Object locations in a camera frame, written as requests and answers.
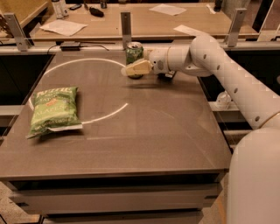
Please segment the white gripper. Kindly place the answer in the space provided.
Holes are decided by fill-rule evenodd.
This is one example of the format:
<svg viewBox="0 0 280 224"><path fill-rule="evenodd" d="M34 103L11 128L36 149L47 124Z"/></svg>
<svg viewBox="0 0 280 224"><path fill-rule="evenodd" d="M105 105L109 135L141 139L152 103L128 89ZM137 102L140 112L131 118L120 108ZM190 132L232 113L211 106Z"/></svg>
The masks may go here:
<svg viewBox="0 0 280 224"><path fill-rule="evenodd" d="M169 72L168 67L168 49L155 48L143 49L143 59L128 64L121 69L124 76L146 75L153 68L154 74L166 74Z"/></svg>

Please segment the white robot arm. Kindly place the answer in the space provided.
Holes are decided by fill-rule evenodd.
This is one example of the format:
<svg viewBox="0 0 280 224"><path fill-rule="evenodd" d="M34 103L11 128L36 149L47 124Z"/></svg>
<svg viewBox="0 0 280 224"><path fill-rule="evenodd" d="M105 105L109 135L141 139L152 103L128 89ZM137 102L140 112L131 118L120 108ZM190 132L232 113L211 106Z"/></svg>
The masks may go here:
<svg viewBox="0 0 280 224"><path fill-rule="evenodd" d="M280 224L280 97L202 34L190 45L155 48L122 69L125 76L191 67L214 75L252 131L234 149L227 186L227 224Z"/></svg>

